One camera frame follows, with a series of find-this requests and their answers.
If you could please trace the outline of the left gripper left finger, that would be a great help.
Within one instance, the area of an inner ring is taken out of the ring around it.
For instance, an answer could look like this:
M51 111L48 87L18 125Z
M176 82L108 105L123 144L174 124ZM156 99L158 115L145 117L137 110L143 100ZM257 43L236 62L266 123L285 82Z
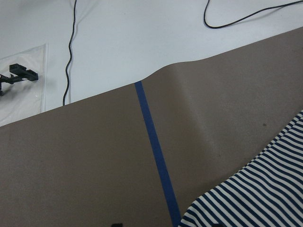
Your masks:
M123 227L122 223L114 223L111 225L111 227Z

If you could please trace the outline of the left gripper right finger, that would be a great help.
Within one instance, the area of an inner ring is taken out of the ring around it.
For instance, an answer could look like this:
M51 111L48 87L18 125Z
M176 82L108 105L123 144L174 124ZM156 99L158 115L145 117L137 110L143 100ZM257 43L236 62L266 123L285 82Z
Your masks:
M211 227L223 227L221 223L214 223Z

